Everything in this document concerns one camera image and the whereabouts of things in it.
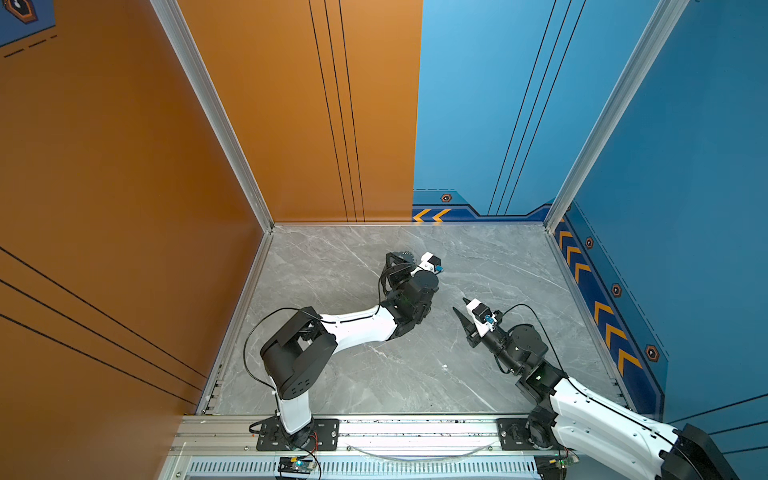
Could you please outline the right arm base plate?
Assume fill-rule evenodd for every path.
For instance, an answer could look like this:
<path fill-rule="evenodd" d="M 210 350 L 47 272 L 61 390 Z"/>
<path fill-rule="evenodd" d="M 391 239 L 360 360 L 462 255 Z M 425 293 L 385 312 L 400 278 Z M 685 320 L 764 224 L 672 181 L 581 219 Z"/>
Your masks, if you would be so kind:
<path fill-rule="evenodd" d="M 550 426 L 528 418 L 498 418 L 496 427 L 503 451 L 554 451 L 564 455 L 574 452 L 555 438 Z"/>

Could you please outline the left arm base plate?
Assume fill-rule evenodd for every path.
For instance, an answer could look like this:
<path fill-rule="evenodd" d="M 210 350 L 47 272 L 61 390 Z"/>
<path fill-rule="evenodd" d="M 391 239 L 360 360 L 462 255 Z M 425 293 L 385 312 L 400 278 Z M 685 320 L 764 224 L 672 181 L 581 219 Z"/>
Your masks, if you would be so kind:
<path fill-rule="evenodd" d="M 257 436 L 258 451 L 335 451 L 339 440 L 340 422 L 336 418 L 313 418 L 308 425 L 289 434 L 277 416 L 268 417 L 249 426 Z"/>

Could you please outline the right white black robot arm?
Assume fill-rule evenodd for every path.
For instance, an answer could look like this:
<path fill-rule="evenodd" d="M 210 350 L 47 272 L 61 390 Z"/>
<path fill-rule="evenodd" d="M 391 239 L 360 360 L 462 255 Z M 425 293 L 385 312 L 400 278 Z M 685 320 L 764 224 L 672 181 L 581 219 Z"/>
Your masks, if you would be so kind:
<path fill-rule="evenodd" d="M 737 474 L 705 431 L 677 429 L 592 392 L 550 363 L 547 337 L 531 324 L 510 329 L 478 299 L 456 309 L 467 341 L 484 345 L 500 370 L 534 405 L 526 421 L 533 445 L 588 455 L 628 479 L 734 479 Z"/>

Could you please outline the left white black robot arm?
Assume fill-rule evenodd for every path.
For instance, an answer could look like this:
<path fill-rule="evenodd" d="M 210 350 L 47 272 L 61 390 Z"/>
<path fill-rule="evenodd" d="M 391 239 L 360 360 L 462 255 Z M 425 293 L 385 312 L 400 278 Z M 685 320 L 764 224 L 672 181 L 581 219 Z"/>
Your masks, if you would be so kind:
<path fill-rule="evenodd" d="M 309 390 L 333 355 L 411 332 L 426 318 L 439 289 L 442 261 L 426 252 L 389 252 L 379 275 L 377 305 L 348 314 L 321 314 L 312 307 L 292 317 L 260 350 L 265 371 L 276 389 L 280 433 L 294 448 L 314 436 Z"/>

